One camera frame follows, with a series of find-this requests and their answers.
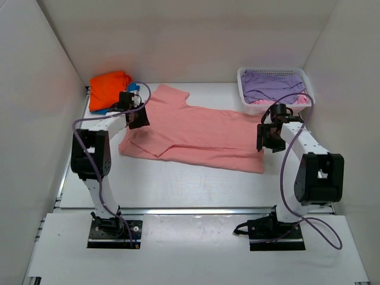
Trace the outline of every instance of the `white side wall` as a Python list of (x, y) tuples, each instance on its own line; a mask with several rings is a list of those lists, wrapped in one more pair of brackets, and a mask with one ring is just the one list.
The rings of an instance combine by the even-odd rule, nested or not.
[(0, 8), (0, 284), (23, 281), (85, 92), (37, 2), (6, 1)]
[(380, 1), (339, 0), (305, 70), (316, 93), (310, 128), (346, 161), (338, 209), (380, 284)]

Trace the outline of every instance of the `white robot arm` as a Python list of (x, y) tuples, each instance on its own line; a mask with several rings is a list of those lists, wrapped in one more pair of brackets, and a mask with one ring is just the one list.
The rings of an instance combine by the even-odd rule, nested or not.
[[(281, 189), (283, 203), (276, 205), (270, 215), (237, 226), (234, 233), (249, 235), (252, 251), (305, 249), (297, 226), (300, 219), (314, 209), (339, 202), (342, 197), (343, 157), (329, 153), (310, 132), (302, 129), (301, 118), (287, 110), (285, 104), (270, 107), (258, 125), (256, 148), (258, 151), (270, 148), (275, 153), (285, 150), (288, 143), (300, 160), (294, 192), (285, 197)], [(268, 115), (271, 122), (265, 123)], [(248, 232), (239, 230), (243, 226), (248, 226)]]
[[(71, 170), (77, 173), (90, 191), (95, 210), (91, 213), (93, 222), (90, 228), (87, 247), (89, 248), (133, 248), (132, 242), (126, 243), (126, 237), (131, 241), (132, 236), (126, 236), (125, 228), (134, 228), (135, 248), (139, 248), (137, 239), (141, 237), (142, 221), (126, 221), (121, 217), (120, 206), (116, 203), (108, 174), (111, 168), (110, 139), (120, 130), (139, 128), (149, 125), (143, 103), (136, 104), (135, 93), (120, 92), (119, 102), (111, 108), (107, 118), (100, 120), (90, 129), (76, 129), (76, 135), (84, 144), (93, 162), (89, 160), (76, 136), (73, 136), (71, 151)], [(93, 163), (99, 171), (97, 176)]]

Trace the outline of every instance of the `white table surface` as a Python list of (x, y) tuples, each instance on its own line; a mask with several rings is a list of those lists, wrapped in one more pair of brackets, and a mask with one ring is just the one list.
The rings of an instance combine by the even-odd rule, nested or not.
[[(344, 216), (320, 216), (341, 236), (341, 251), (302, 224), (306, 250), (296, 252), (250, 252), (248, 237), (231, 233), (252, 218), (145, 215), (141, 249), (127, 250), (87, 249), (89, 213), (48, 214), (28, 276), (41, 277), (41, 285), (354, 285), (368, 281)], [(321, 230), (333, 238), (326, 227)]]
[[(242, 111), (236, 83), (168, 85), (190, 92), (189, 105)], [(154, 91), (158, 84), (149, 86)], [(141, 87), (140, 94), (143, 99), (147, 97), (144, 87)], [(91, 116), (94, 115), (87, 108), (84, 117)], [(94, 122), (84, 122), (82, 128), (92, 124)], [(112, 168), (109, 180), (115, 199), (122, 208), (272, 207), (281, 203), (279, 173), (284, 152), (272, 154), (266, 150), (264, 174), (246, 173), (122, 156), (118, 144), (125, 132), (125, 129), (119, 132), (110, 142)], [(284, 177), (286, 194), (293, 192), (298, 167), (299, 161), (291, 152)], [(71, 170), (63, 189), (61, 208), (93, 208), (87, 188)]]

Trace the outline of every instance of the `shirt sleeve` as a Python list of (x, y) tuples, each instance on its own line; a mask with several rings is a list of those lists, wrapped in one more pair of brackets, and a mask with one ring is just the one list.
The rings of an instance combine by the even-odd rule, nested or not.
[(157, 104), (163, 104), (166, 107), (180, 109), (186, 107), (186, 99), (190, 96), (188, 92), (160, 84), (154, 92), (154, 101)]

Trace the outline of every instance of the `white panel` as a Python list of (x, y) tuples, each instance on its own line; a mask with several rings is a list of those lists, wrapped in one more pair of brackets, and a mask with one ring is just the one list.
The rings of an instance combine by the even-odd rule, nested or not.
[[(242, 110), (236, 83), (177, 83), (174, 88), (190, 92), (187, 104), (212, 109)], [(150, 84), (152, 90), (158, 84)], [(143, 98), (147, 97), (144, 88)], [(85, 116), (93, 116), (86, 109)], [(88, 128), (95, 122), (83, 122)], [(112, 167), (109, 181), (121, 207), (272, 207), (281, 203), (279, 176), (284, 152), (265, 150), (264, 174), (194, 166), (172, 161), (135, 159), (122, 156), (118, 144), (125, 131), (110, 142)], [(293, 185), (299, 160), (290, 153), (284, 178), (287, 196)], [(90, 193), (78, 175), (69, 171), (62, 208), (93, 208)]]
[(53, 207), (83, 84), (38, 4), (0, 8), (0, 284), (21, 284)]
[(339, 1), (305, 69), (318, 102), (310, 128), (344, 156), (339, 208), (380, 284), (380, 1)]
[(124, 69), (146, 82), (235, 82), (301, 67), (336, 0), (40, 0), (85, 83)]
[(306, 250), (300, 252), (250, 252), (248, 237), (231, 233), (252, 218), (144, 216), (141, 249), (127, 250), (87, 249), (89, 213), (50, 214), (29, 276), (41, 277), (41, 285), (354, 285), (368, 280), (344, 216), (322, 217), (341, 236), (342, 251), (302, 225)]

